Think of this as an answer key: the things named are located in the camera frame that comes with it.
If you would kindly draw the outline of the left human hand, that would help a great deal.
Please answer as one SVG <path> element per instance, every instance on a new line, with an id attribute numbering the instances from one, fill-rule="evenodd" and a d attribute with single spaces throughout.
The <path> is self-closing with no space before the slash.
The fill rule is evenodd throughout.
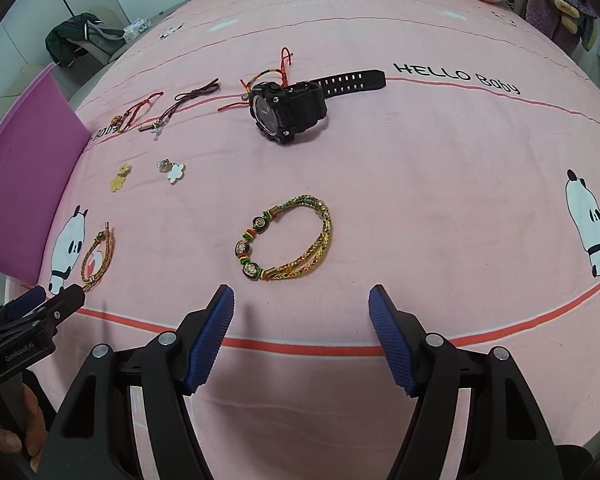
<path id="1" fill-rule="evenodd" d="M 43 412 L 35 393 L 27 385 L 22 385 L 20 404 L 26 411 L 26 428 L 24 439 L 9 431 L 0 423 L 0 450 L 6 455 L 23 458 L 23 452 L 30 456 L 27 470 L 33 477 L 38 474 L 38 466 L 44 453 L 48 432 L 45 427 Z"/>

